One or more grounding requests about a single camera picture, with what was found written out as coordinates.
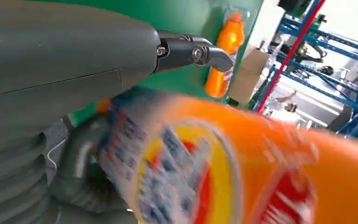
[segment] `screw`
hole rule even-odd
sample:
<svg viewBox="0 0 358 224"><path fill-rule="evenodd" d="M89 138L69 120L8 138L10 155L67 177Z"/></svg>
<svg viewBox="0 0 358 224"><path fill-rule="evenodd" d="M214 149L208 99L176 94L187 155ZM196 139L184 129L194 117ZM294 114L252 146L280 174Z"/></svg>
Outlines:
<svg viewBox="0 0 358 224"><path fill-rule="evenodd" d="M161 55L163 55L165 53L166 53L165 47L162 47L162 46L157 47L157 56L161 56Z"/></svg>
<svg viewBox="0 0 358 224"><path fill-rule="evenodd" d="M202 49L200 49L199 46L195 46L193 48L193 52L192 52L193 58L195 61L198 61L201 59L202 56Z"/></svg>

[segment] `tide detergent bottle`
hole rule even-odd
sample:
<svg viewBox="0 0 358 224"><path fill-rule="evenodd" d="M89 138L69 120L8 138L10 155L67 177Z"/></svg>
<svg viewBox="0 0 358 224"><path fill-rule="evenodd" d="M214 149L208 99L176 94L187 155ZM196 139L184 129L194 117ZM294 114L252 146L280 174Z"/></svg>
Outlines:
<svg viewBox="0 0 358 224"><path fill-rule="evenodd" d="M225 50L234 62L236 61L239 47L245 41L244 24L245 22L240 12L232 13L220 31L217 40L217 46ZM228 90L233 69L227 72L219 72L211 68L205 84L205 92L211 97L223 97Z"/></svg>

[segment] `cardboard box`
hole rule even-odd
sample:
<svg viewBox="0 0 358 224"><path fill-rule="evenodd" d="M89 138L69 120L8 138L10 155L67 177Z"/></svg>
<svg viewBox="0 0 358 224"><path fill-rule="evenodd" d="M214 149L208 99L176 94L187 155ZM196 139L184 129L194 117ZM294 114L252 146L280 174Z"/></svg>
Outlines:
<svg viewBox="0 0 358 224"><path fill-rule="evenodd" d="M257 49L246 55L231 83L228 96L240 104L248 103L268 58L267 53Z"/></svg>

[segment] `product label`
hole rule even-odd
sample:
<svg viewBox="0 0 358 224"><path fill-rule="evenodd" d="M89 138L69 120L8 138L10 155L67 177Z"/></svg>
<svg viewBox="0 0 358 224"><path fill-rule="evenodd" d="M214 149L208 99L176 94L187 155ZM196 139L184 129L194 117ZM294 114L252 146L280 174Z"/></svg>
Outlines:
<svg viewBox="0 0 358 224"><path fill-rule="evenodd" d="M234 70L234 67L235 67L235 61L237 60L237 52L230 54L230 58L231 58L231 60L233 60L234 65L233 65L232 69L230 69L229 71L227 71L224 74L224 80L228 80L228 79L231 78L231 76L233 76L233 70Z"/></svg>
<svg viewBox="0 0 358 224"><path fill-rule="evenodd" d="M313 223L314 194L308 178L298 169L283 173L258 223Z"/></svg>
<svg viewBox="0 0 358 224"><path fill-rule="evenodd" d="M147 223L221 224L239 219L241 195L225 142L197 123L165 126L146 147L138 205Z"/></svg>

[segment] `white wall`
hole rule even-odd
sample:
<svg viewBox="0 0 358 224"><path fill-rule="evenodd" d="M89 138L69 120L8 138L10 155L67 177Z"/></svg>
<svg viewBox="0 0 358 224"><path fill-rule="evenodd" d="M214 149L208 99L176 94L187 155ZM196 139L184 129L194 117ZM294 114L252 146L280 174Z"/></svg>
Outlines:
<svg viewBox="0 0 358 224"><path fill-rule="evenodd" d="M325 14L327 20L327 23L323 23L320 27L321 30L358 41L358 0L326 0L320 13ZM348 57L329 52L324 61L326 64L338 68L346 65L349 60Z"/></svg>

